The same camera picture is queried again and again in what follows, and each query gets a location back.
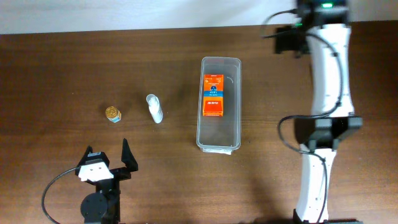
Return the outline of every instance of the white bottle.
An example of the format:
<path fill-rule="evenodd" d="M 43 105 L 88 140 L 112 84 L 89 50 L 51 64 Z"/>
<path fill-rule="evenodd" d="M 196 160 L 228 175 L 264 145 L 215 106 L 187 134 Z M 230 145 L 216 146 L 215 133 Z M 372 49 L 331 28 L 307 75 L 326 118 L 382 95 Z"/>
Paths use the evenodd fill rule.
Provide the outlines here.
<path fill-rule="evenodd" d="M 147 95 L 147 102 L 149 105 L 149 112 L 152 115 L 155 123 L 159 124 L 163 119 L 163 111 L 160 107 L 159 99 L 153 94 Z"/>

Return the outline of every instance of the white wall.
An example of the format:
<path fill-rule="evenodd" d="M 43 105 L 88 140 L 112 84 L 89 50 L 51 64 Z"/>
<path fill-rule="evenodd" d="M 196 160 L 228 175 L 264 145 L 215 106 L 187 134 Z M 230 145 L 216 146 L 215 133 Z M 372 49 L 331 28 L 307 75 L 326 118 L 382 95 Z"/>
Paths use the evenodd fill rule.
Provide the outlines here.
<path fill-rule="evenodd" d="M 0 0 L 0 34 L 259 25 L 294 6 L 295 0 Z M 352 0 L 351 9 L 352 21 L 398 19 L 398 0 Z"/>

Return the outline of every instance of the orange box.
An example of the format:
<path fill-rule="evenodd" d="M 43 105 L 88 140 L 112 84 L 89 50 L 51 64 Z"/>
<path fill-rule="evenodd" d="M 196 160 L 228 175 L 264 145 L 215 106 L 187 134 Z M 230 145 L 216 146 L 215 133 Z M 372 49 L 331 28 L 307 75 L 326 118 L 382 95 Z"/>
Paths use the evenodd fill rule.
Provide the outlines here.
<path fill-rule="evenodd" d="M 203 85 L 203 115 L 223 116 L 224 75 L 205 75 Z"/>

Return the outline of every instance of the wooden table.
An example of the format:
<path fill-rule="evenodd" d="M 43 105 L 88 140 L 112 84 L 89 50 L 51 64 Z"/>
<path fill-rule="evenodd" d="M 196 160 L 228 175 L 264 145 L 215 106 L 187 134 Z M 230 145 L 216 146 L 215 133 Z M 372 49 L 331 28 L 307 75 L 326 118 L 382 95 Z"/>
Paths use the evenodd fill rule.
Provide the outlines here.
<path fill-rule="evenodd" d="M 364 126 L 345 140 L 333 166 L 331 219 L 398 223 L 398 23 L 353 24 L 350 86 Z M 50 223 L 45 186 L 74 167 L 87 145 L 121 167 L 129 141 L 139 171 L 121 182 L 126 223 L 249 223 L 290 218 L 301 158 L 276 124 L 310 112 L 310 57 L 273 54 L 259 27 L 126 30 L 0 36 L 1 223 Z M 201 60 L 242 60 L 242 139 L 232 156 L 196 145 Z M 145 97 L 159 96 L 155 124 Z M 105 108 L 122 120 L 111 123 Z M 292 126 L 284 131 L 292 141 Z M 46 205 L 61 223 L 82 223 L 80 203 L 95 189 L 70 174 Z"/>

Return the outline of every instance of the storage box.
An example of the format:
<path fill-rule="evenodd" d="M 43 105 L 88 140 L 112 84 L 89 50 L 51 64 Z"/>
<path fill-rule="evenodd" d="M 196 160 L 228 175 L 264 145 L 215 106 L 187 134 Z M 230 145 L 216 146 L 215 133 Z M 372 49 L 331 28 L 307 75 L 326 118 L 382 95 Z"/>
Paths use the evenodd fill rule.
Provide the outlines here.
<path fill-rule="evenodd" d="M 203 116 L 204 76 L 224 75 L 223 116 Z M 201 64 L 197 145 L 203 152 L 231 154 L 241 145 L 241 61 L 205 57 Z"/>

